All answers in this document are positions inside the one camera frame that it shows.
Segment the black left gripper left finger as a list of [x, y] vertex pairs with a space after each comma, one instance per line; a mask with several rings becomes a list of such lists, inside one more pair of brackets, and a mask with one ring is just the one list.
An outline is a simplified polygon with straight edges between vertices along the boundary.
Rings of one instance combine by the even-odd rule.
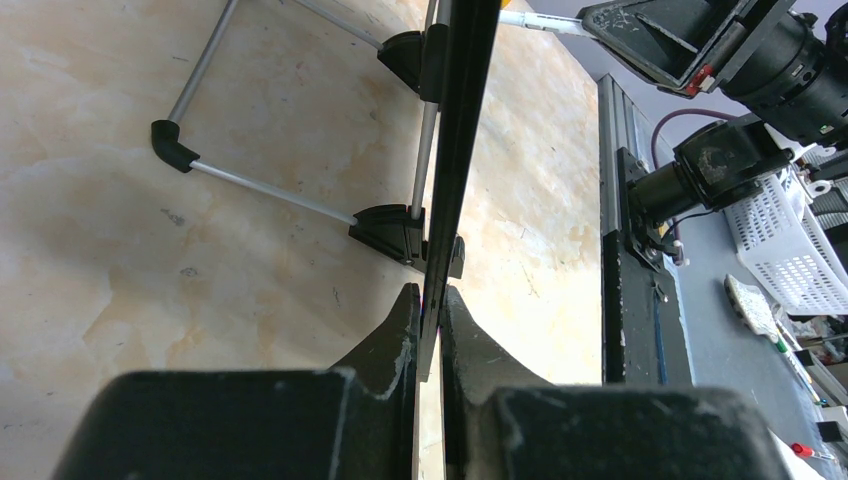
[[318, 370], [137, 371], [93, 399], [57, 479], [412, 479], [420, 293]]

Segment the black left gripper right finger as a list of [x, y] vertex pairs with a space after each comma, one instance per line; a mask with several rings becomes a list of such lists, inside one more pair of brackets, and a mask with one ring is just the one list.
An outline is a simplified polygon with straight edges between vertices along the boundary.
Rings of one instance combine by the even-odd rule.
[[787, 479], [757, 409], [720, 388], [555, 385], [474, 321], [440, 312], [450, 479]]

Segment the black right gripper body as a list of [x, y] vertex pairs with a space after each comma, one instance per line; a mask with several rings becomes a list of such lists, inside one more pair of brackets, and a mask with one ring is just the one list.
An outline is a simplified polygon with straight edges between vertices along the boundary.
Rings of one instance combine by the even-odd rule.
[[685, 1], [684, 96], [720, 90], [802, 145], [847, 144], [847, 8], [815, 36], [788, 1]]

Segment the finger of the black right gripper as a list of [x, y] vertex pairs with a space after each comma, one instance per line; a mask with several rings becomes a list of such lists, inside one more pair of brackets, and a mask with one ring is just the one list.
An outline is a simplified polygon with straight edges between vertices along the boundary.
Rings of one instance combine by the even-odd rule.
[[582, 8], [584, 29], [644, 79], [688, 86], [745, 1], [610, 1]]

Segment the blue capped whiteboard marker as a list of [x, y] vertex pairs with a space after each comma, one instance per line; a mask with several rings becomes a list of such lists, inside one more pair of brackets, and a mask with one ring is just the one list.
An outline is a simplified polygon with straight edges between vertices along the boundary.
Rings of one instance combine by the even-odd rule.
[[529, 30], [544, 31], [559, 35], [580, 36], [591, 39], [595, 38], [593, 34], [583, 27], [582, 22], [575, 18], [539, 14], [535, 12], [502, 10], [499, 15], [499, 22], [505, 25], [521, 27]]

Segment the small whiteboard black frame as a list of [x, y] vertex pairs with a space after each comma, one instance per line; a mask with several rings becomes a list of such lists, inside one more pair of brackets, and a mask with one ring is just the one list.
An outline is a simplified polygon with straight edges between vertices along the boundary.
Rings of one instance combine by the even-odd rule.
[[495, 1], [432, 1], [421, 31], [407, 31], [374, 47], [380, 62], [424, 105], [412, 201], [346, 214], [265, 182], [204, 162], [181, 143], [180, 123], [236, 10], [227, 2], [167, 117], [152, 122], [155, 155], [176, 171], [199, 171], [332, 218], [351, 238], [420, 271], [407, 284], [400, 308], [337, 363], [369, 389], [408, 377], [426, 378], [445, 316], [448, 282], [464, 267], [458, 233], [484, 90], [501, 12]]

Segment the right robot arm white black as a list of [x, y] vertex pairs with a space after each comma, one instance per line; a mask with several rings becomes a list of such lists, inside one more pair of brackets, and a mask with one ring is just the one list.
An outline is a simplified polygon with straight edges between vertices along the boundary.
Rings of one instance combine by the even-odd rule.
[[660, 91], [721, 91], [747, 109], [703, 127], [673, 161], [634, 180], [628, 199], [660, 224], [697, 205], [720, 210], [757, 194], [789, 164], [775, 135], [803, 146], [847, 143], [847, 11], [818, 38], [788, 1], [611, 1], [583, 8], [583, 27]]

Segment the white perforated plastic basket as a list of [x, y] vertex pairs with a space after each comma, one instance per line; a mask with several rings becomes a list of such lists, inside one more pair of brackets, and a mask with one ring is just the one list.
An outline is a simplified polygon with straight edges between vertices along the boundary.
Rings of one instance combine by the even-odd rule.
[[786, 168], [724, 210], [737, 258], [791, 315], [845, 315], [847, 273]]

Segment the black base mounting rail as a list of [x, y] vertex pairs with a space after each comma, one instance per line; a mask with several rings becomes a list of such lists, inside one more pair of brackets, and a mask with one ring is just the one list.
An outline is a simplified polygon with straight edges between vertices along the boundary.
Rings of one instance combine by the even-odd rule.
[[660, 234], [633, 211], [629, 184], [648, 174], [638, 157], [637, 109], [611, 75], [598, 82], [602, 253], [602, 381], [694, 383], [675, 272]]

